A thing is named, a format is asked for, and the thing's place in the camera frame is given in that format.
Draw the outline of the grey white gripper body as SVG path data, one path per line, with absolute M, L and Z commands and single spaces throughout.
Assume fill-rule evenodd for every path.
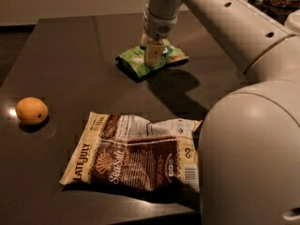
M 146 35 L 152 39 L 170 37 L 177 24 L 177 14 L 177 9 L 155 8 L 147 4 L 143 14 L 143 29 Z

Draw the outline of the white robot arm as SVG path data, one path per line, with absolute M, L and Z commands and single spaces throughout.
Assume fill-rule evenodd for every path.
M 204 119 L 202 225 L 299 225 L 300 37 L 244 0 L 149 0 L 143 39 L 186 5 L 250 84 Z

